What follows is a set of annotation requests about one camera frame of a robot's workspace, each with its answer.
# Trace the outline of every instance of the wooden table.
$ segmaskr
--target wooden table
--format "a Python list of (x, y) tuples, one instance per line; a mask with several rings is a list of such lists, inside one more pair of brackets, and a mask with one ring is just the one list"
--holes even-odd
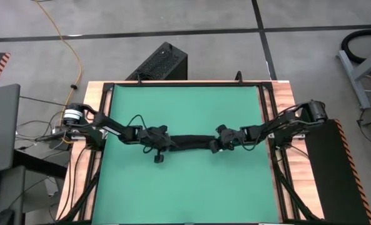
[[(187, 83), (189, 81), (144, 81), (149, 83)], [(237, 81), (192, 81), (193, 83), (236, 83)], [(104, 83), (137, 83), (137, 81), (91, 81), (88, 83), (88, 88), (86, 90), (84, 103), (89, 104), (94, 109), (99, 109), (99, 104), (102, 97), (102, 90), (103, 90), (103, 84)], [(273, 92), (275, 95), (275, 101), (277, 104), (278, 112), (284, 110), (287, 107), (290, 107), (295, 104), (295, 101), (293, 99), (293, 94), (291, 90), (291, 85), (289, 81), (272, 81), (273, 85)], [(268, 98), (268, 94), (266, 96), (266, 102), (268, 107), (268, 112), (270, 119), (273, 117), (271, 114), (271, 105), (270, 100)], [(111, 93), (109, 92), (106, 97), (106, 104), (104, 113), (107, 114), (108, 112), (108, 106), (111, 98)], [(294, 140), (292, 144), (301, 149), (302, 151), (307, 153), (305, 141), (298, 141)], [(59, 209), (57, 215), (59, 216), (61, 214), (61, 211), (64, 208), (64, 205), (66, 204), (66, 201), (68, 199), (68, 205), (66, 206), (66, 209), (63, 211), (63, 215), (61, 217), (64, 217), (68, 211), (70, 210), (71, 205), (71, 195), (74, 188), (74, 203), (77, 201), (77, 199), (80, 197), (80, 195), (83, 192), (84, 184), (85, 184), (85, 177), (88, 170), (88, 164), (89, 164), (89, 157), (91, 154), (91, 151), (86, 150), (84, 153), (82, 153), (81, 157), (78, 159), (78, 156), (81, 152), (81, 150), (84, 148), (85, 142), (84, 141), (77, 141), (73, 144), (72, 154), (71, 154), (71, 188), (70, 188), (70, 194), (68, 193), (69, 189), (69, 176), (67, 171), (66, 180), (64, 182), (64, 188), (61, 193), (61, 200), (59, 203)], [(301, 197), (301, 199), (304, 201), (304, 203), (310, 208), (310, 210), (318, 217), (323, 218), (323, 211), (322, 207), (320, 205), (320, 200), (318, 198), (317, 189), (315, 180), (313, 177), (312, 168), (310, 166), (310, 161), (300, 152), (289, 149), (287, 150), (287, 156), (288, 156), (288, 162), (290, 165), (292, 180), (293, 180), (293, 186), (295, 191), (298, 193), (298, 195)], [(94, 164), (94, 172), (96, 171), (96, 168), (99, 165), (99, 158), (100, 154), (96, 156), (95, 164)], [(74, 165), (78, 161), (77, 170), (76, 170), (76, 182), (75, 187), (73, 187), (73, 179), (74, 179)], [(272, 178), (273, 178), (273, 191), (277, 195), (276, 190), (276, 184), (272, 172)], [(289, 195), (287, 191), (283, 188), (283, 192), (285, 195), (285, 201), (287, 206), (287, 213), (288, 217), (292, 218), (292, 207), (291, 207), (291, 201), (289, 198)], [(86, 206), (86, 212), (85, 212), (85, 219), (90, 219), (91, 217), (91, 211), (93, 208), (93, 202), (94, 201), (94, 190), (91, 192), (91, 194), (88, 197), (87, 206)]]

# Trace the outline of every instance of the vacuum hose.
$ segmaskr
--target vacuum hose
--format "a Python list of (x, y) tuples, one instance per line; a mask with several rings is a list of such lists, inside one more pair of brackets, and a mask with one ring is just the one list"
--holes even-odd
[(342, 43), (341, 43), (341, 49), (345, 51), (345, 53), (347, 54), (349, 60), (351, 60), (352, 62), (355, 62), (355, 63), (362, 63), (366, 59), (354, 55), (350, 51), (348, 44), (349, 44), (349, 42), (351, 40), (353, 40), (353, 39), (355, 39), (357, 37), (362, 37), (362, 36), (371, 36), (371, 29), (366, 29), (366, 30), (361, 30), (361, 31), (355, 31), (355, 32), (349, 34), (348, 36), (346, 36), (342, 40)]

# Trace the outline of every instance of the gray metal stand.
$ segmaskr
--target gray metal stand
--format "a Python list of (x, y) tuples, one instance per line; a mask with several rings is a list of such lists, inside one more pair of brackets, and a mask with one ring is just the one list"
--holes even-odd
[(359, 99), (359, 103), (362, 109), (368, 109), (371, 107), (370, 101), (366, 95), (365, 89), (360, 82), (361, 79), (368, 73), (371, 72), (371, 56), (368, 57), (363, 63), (356, 68), (353, 68), (345, 51), (341, 50), (338, 54), (347, 74), (355, 90), (355, 93)]

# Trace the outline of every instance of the black panel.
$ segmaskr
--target black panel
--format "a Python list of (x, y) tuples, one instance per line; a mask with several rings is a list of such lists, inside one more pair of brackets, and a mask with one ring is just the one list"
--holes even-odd
[(305, 142), (325, 220), (370, 224), (337, 123), (309, 130)]
[(145, 60), (127, 81), (148, 80), (187, 80), (188, 55), (164, 42), (148, 59)]

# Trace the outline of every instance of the yellow cable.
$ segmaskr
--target yellow cable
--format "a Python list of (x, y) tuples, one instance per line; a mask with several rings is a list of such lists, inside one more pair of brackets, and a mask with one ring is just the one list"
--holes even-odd
[(61, 138), (66, 144), (72, 144), (72, 143), (74, 143), (74, 141), (67, 141), (67, 140), (65, 140), (63, 137)]
[[(63, 39), (63, 37), (62, 37), (62, 35), (61, 35), (61, 33), (60, 33), (59, 28), (58, 28), (57, 25), (54, 23), (53, 19), (52, 19), (51, 16), (49, 15), (49, 13), (46, 12), (46, 10), (45, 10), (45, 9), (42, 7), (42, 5), (39, 3), (39, 1), (38, 1), (38, 0), (35, 0), (35, 2), (36, 2), (36, 4), (37, 4), (41, 9), (42, 9), (43, 13), (45, 13), (45, 15), (48, 17), (48, 19), (49, 19), (49, 20), (51, 21), (51, 23), (53, 24), (55, 30), (56, 30), (56, 31), (58, 32), (58, 34), (59, 34), (60, 40), (61, 40), (62, 42), (64, 42), (64, 43), (65, 43), (65, 44), (70, 48), (70, 50), (74, 53), (75, 58), (77, 59), (77, 62), (78, 62), (78, 69), (79, 69), (77, 79), (75, 80), (75, 83), (74, 83), (74, 85), (77, 85), (78, 82), (79, 82), (79, 80), (81, 79), (81, 76), (83, 75), (83, 66), (82, 66), (82, 64), (81, 64), (81, 60), (79, 59), (79, 56), (78, 56), (77, 52), (73, 49), (73, 47), (71, 47), (70, 44), (68, 44), (67, 41), (65, 41), (65, 40)], [(62, 123), (62, 121), (63, 121), (62, 118), (63, 118), (64, 110), (66, 109), (66, 106), (67, 106), (68, 102), (69, 102), (70, 99), (71, 99), (71, 95), (73, 95), (73, 91), (74, 91), (74, 89), (71, 88), (71, 90), (70, 90), (70, 92), (69, 92), (69, 94), (68, 94), (68, 96), (67, 96), (66, 102), (64, 103), (65, 106), (63, 107), (63, 111), (62, 111), (61, 116), (60, 116), (60, 125), (61, 125), (61, 123)]]

